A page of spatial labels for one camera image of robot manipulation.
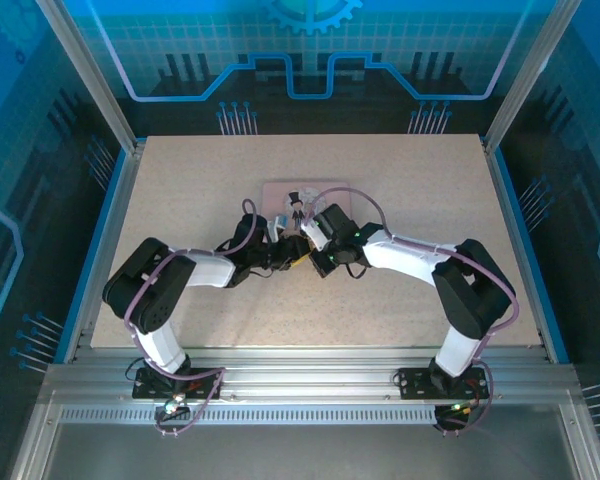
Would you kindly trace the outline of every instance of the gear logo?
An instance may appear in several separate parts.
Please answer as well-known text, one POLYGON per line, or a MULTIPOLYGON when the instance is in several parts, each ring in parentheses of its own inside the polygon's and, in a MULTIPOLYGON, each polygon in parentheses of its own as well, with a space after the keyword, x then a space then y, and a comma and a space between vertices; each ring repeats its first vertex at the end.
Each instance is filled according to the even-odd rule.
POLYGON ((327 33, 329 27, 339 28, 343 19, 353 18, 353 9, 362 7, 362 0, 262 0, 269 20, 280 28, 290 27, 295 34, 316 31, 327 33))
POLYGON ((34 0, 0 0, 0 30, 18 51, 26 49, 38 30, 34 0))

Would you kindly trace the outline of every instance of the glass wall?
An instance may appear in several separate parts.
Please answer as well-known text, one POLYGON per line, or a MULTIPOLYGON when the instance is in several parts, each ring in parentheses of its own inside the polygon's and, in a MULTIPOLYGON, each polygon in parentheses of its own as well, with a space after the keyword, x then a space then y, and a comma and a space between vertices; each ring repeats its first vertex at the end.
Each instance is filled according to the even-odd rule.
POLYGON ((0 478, 57 347, 119 150, 35 2, 0 2, 0 478))
POLYGON ((66 2, 138 135, 485 133, 553 4, 66 2))
POLYGON ((600 0, 583 0, 502 151, 568 353, 600 383, 600 0))

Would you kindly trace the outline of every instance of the speckled work surface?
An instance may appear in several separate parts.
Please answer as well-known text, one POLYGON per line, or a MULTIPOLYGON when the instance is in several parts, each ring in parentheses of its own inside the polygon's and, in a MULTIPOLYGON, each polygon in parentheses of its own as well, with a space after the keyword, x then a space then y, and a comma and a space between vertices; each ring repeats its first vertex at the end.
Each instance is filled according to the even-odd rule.
MULTIPOLYGON (((476 135, 150 137, 112 272, 140 242, 215 248, 233 235, 240 203, 261 203, 267 181, 343 181, 383 206, 395 233, 457 244, 484 243, 518 292, 521 317, 494 345, 538 345, 536 326, 476 135)), ((378 221, 352 197, 359 224, 378 221)), ((236 289, 186 289, 172 315, 183 346, 438 346, 448 323, 424 282, 344 268, 321 280, 310 262, 236 289)), ((94 347, 126 347, 122 321, 103 305, 94 347)))

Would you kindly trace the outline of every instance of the pink card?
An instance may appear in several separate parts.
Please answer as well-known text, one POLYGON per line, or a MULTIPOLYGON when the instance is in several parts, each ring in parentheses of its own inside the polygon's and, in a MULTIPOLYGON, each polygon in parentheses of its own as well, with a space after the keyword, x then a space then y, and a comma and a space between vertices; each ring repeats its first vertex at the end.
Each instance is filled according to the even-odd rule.
MULTIPOLYGON (((289 229, 295 229, 297 222, 304 218, 313 205, 313 200, 323 191, 334 187, 348 187, 343 182, 271 182, 262 188, 262 209, 260 214, 267 220, 277 215, 287 218, 289 229)), ((351 195, 349 192, 333 192, 318 200, 314 212, 320 213, 332 203, 337 203, 351 218, 351 195)))

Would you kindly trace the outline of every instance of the top hat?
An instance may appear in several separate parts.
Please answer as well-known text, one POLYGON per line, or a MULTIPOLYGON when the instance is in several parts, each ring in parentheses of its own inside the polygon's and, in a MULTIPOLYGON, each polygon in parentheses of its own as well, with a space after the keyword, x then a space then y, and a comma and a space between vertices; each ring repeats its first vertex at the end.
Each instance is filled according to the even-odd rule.
POLYGON ((294 203, 304 203, 302 200, 300 200, 300 194, 298 192, 291 192, 289 193, 289 204, 293 205, 294 203))

